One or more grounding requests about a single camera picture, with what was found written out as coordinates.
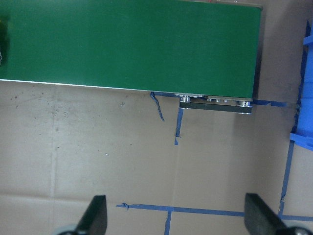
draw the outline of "green belt surface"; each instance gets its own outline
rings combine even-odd
[[[252,98],[261,9],[3,0],[1,80]]]

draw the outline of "blue container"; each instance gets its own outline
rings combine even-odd
[[[309,46],[309,52],[301,96],[301,111],[297,131],[290,134],[290,139],[297,145],[313,151],[313,29],[311,35],[304,39],[304,45]]]

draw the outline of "blue plastic bin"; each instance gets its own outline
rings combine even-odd
[[[311,35],[304,39],[304,45],[309,46],[309,52],[301,96],[301,111],[297,131],[290,134],[290,139],[297,145],[313,151],[313,28]]]

